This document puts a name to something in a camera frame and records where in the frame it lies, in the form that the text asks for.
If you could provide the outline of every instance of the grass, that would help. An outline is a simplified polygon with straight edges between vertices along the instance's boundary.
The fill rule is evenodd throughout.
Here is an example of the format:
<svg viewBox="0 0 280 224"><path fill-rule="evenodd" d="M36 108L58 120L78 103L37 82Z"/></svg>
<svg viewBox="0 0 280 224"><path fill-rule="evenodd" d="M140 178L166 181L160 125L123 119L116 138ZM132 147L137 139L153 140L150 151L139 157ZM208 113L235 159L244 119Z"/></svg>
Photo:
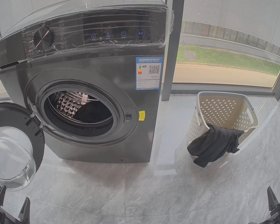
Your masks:
<svg viewBox="0 0 280 224"><path fill-rule="evenodd" d="M259 59L242 53L205 48L197 45L179 45L177 62L187 61L184 50L195 51L197 63L239 67L257 70L272 75L278 75L280 71L280 65L274 62Z"/></svg>

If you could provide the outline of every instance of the qr code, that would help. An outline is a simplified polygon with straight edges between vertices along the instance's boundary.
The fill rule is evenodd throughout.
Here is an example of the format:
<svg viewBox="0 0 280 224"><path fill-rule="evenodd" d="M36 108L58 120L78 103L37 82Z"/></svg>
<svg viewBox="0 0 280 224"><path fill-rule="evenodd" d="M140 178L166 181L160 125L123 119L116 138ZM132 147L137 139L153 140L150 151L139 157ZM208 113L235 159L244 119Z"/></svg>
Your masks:
<svg viewBox="0 0 280 224"><path fill-rule="evenodd" d="M150 65L149 66L149 74L159 74L160 73L160 65Z"/></svg>

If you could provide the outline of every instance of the control panel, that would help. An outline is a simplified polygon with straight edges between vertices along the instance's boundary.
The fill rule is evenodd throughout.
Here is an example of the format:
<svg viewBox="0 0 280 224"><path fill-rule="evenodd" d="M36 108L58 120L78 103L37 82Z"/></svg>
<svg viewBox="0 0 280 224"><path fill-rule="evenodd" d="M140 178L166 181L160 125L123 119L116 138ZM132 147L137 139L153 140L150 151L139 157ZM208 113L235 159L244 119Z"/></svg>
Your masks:
<svg viewBox="0 0 280 224"><path fill-rule="evenodd" d="M0 67L102 45L163 45L165 7L110 7L34 23L0 40Z"/></svg>
<svg viewBox="0 0 280 224"><path fill-rule="evenodd" d="M150 27L155 17L147 10L109 10L83 15L85 44L96 42L157 42L157 34L151 36Z"/></svg>

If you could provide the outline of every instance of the gray marble floor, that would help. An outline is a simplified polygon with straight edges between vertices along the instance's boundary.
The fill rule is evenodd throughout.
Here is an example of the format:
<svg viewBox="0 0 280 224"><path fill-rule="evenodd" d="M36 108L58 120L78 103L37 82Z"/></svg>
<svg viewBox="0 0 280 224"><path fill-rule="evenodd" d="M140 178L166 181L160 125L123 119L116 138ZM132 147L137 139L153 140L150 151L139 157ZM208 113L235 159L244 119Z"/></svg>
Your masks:
<svg viewBox="0 0 280 224"><path fill-rule="evenodd" d="M47 147L33 182L7 192L17 216L31 200L31 223L242 223L264 221L270 185L280 200L280 101L248 97L259 128L236 154L206 168L193 163L186 133L196 96L161 102L150 163L97 164L61 160Z"/></svg>

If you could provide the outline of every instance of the aux logo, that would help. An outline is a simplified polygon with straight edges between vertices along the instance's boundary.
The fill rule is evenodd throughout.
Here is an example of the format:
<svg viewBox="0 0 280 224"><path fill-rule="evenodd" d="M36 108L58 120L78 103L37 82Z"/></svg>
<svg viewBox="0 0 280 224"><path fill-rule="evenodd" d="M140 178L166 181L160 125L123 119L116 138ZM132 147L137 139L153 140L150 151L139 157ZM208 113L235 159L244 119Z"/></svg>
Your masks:
<svg viewBox="0 0 280 224"><path fill-rule="evenodd" d="M7 53L7 49L1 51L1 52L0 52L0 55L3 55L3 54L5 54L5 53Z"/></svg>

